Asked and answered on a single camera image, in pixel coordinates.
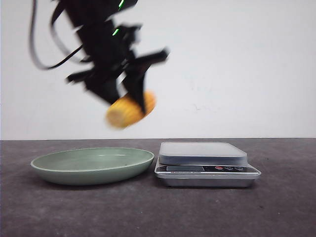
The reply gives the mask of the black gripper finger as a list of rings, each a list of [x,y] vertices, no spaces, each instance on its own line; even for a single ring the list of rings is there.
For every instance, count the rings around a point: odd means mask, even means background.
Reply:
[[[126,77],[124,87],[128,95],[140,106],[141,112],[147,112],[144,99],[144,80],[149,67],[156,63],[164,62],[169,55],[168,49],[140,56],[128,62],[124,67]]]
[[[112,71],[99,71],[91,69],[70,74],[68,82],[84,82],[87,90],[91,91],[109,104],[113,104],[119,99],[117,90],[117,78],[119,73]]]

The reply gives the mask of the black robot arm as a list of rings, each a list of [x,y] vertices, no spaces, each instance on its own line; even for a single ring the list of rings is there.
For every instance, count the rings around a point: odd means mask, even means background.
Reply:
[[[123,80],[129,96],[142,113],[146,113],[144,101],[144,78],[148,68],[164,62],[169,52],[163,49],[136,57],[131,46],[136,41],[136,32],[141,25],[115,26],[112,16],[133,7],[135,0],[61,0],[72,25],[93,67],[90,70],[71,74],[69,82],[84,82],[86,88],[113,104],[119,99],[117,78],[125,73]]]

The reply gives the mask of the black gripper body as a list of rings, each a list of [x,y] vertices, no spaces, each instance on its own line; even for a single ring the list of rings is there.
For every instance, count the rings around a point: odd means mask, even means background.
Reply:
[[[125,61],[135,59],[131,47],[138,42],[138,31],[141,27],[141,24],[116,27],[112,21],[82,26],[77,34],[94,68],[79,73],[76,81],[88,78],[94,70],[105,70],[108,74],[122,71]]]

